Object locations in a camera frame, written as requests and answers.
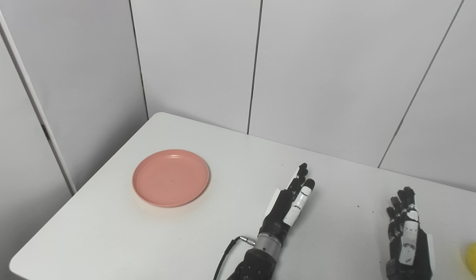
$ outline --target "panel seam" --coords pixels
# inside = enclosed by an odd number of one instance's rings
[[[141,78],[141,88],[143,89],[143,99],[145,103],[145,110],[146,110],[146,120],[149,120],[149,114],[148,114],[148,104],[146,102],[146,92],[144,88],[144,79],[143,79],[143,70],[141,69],[141,59],[139,57],[139,47],[138,47],[138,37],[136,34],[136,25],[134,25],[134,14],[132,11],[132,2],[129,0],[129,9],[131,11],[131,21],[132,21],[132,31],[134,33],[134,42],[136,43],[136,55],[138,58],[138,66],[139,66],[139,76]]]
[[[433,55],[433,57],[432,57],[432,60],[430,60],[430,63],[428,64],[428,67],[427,67],[427,69],[426,69],[426,71],[425,71],[425,74],[423,74],[423,77],[421,78],[421,81],[420,81],[420,83],[419,83],[419,85],[418,85],[416,91],[414,92],[414,95],[413,95],[411,101],[409,102],[409,105],[407,105],[406,111],[404,112],[404,115],[402,116],[402,119],[400,120],[399,125],[397,126],[397,129],[395,130],[395,133],[394,133],[394,135],[392,136],[392,139],[390,140],[390,143],[388,144],[387,149],[385,150],[385,153],[383,154],[383,157],[382,157],[381,160],[380,160],[380,163],[378,164],[378,168],[381,167],[381,165],[382,165],[382,163],[383,163],[383,160],[384,160],[385,157],[387,156],[388,150],[390,149],[390,146],[392,145],[392,143],[393,143],[393,141],[394,141],[394,139],[395,139],[395,136],[397,136],[397,134],[398,134],[398,132],[399,132],[399,130],[400,130],[400,128],[401,128],[403,122],[404,122],[404,119],[405,119],[406,116],[407,116],[407,112],[409,112],[409,108],[411,108],[411,106],[412,106],[412,104],[413,104],[413,102],[414,102],[414,99],[416,98],[416,96],[417,96],[419,90],[421,89],[421,85],[423,85],[423,81],[425,81],[425,78],[426,78],[426,76],[428,75],[428,71],[430,71],[430,68],[432,67],[433,62],[435,61],[435,58],[437,57],[437,54],[439,53],[439,50],[440,50],[440,48],[442,47],[442,44],[444,44],[444,41],[445,41],[445,39],[446,39],[446,37],[447,37],[449,31],[451,30],[451,27],[453,26],[453,23],[454,23],[454,21],[455,21],[455,19],[456,19],[456,17],[457,17],[457,14],[459,14],[459,11],[461,10],[461,7],[462,7],[462,4],[463,4],[463,3],[464,3],[464,0],[461,0],[461,3],[459,4],[459,7],[457,8],[457,10],[456,10],[456,12],[455,12],[455,14],[454,14],[454,16],[453,16],[453,19],[452,19],[451,23],[449,23],[449,26],[447,27],[446,33],[445,33],[444,36],[442,37],[442,40],[440,41],[439,46],[438,46],[437,50],[435,51],[435,53],[434,53],[434,55]]]
[[[257,27],[257,41],[255,44],[255,58],[253,62],[253,74],[252,74],[252,92],[250,94],[250,107],[248,109],[248,124],[246,128],[246,134],[250,134],[250,121],[252,119],[252,103],[253,103],[253,91],[255,89],[255,72],[257,70],[257,55],[259,52],[259,38],[260,38],[260,25],[262,23],[262,6],[264,4],[264,0],[260,0],[260,10],[259,10],[259,23]]]
[[[24,87],[26,95],[28,99],[30,100],[30,103],[35,112],[35,115],[37,116],[37,120],[39,121],[40,125],[47,130],[47,133],[49,135],[49,140],[47,142],[49,146],[51,147],[51,151],[53,152],[54,159],[56,160],[56,163],[58,164],[58,167],[60,168],[62,176],[65,179],[65,183],[67,184],[67,187],[69,188],[71,195],[74,195],[75,193],[77,193],[76,186],[65,164],[65,160],[63,159],[60,149],[58,148],[58,144],[56,143],[56,139],[53,135],[53,131],[49,127],[49,122],[47,121],[46,116],[44,115],[44,110],[39,102],[39,99],[37,98],[37,94],[35,93],[35,89],[33,88],[32,82],[30,80],[30,76],[28,75],[28,72],[26,71],[24,67],[23,61],[21,60],[21,56],[18,53],[15,42],[13,41],[13,38],[11,37],[11,33],[9,31],[8,25],[6,24],[6,21],[4,20],[1,9],[0,9],[0,34],[6,46],[6,49],[8,50],[8,53],[13,62],[13,65],[15,66],[17,74],[21,80],[21,83]]]

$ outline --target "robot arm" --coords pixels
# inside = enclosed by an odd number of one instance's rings
[[[390,260],[386,264],[389,280],[430,280],[432,262],[431,242],[421,229],[416,209],[414,190],[405,187],[399,190],[398,197],[390,200],[393,207],[387,208],[390,218],[388,238],[390,241]]]
[[[243,261],[228,280],[270,280],[274,273],[281,248],[290,227],[314,189],[313,179],[307,179],[307,164],[295,171],[287,189],[277,190],[272,206],[268,207],[254,247],[245,253]]]

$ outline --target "white wall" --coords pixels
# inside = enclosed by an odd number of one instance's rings
[[[149,115],[246,132],[259,0],[132,0]]]
[[[0,0],[73,182],[147,120],[127,0]]]
[[[378,166],[460,0],[264,0],[250,134]]]
[[[466,0],[382,168],[476,191],[476,0]]]
[[[70,192],[0,36],[0,280]]]
[[[264,0],[250,134],[378,166],[460,3]],[[473,6],[465,2],[383,168],[476,191]],[[149,114],[245,132],[259,9],[134,0]]]

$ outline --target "pink plate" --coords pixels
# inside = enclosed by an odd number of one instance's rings
[[[205,190],[208,177],[203,158],[190,151],[170,149],[145,158],[134,171],[132,185],[144,201],[176,207],[197,198]]]

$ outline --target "black cable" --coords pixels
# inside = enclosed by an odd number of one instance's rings
[[[224,255],[222,255],[222,258],[220,259],[219,265],[217,266],[217,270],[215,271],[215,275],[213,276],[213,280],[217,280],[217,277],[218,277],[219,271],[220,271],[220,267],[224,263],[224,260],[226,259],[227,254],[231,251],[231,249],[234,247],[234,245],[236,245],[236,242],[238,242],[239,239],[240,239],[240,237],[238,236],[235,239],[231,240],[231,242],[229,242],[229,245],[227,245],[227,248],[224,251]]]

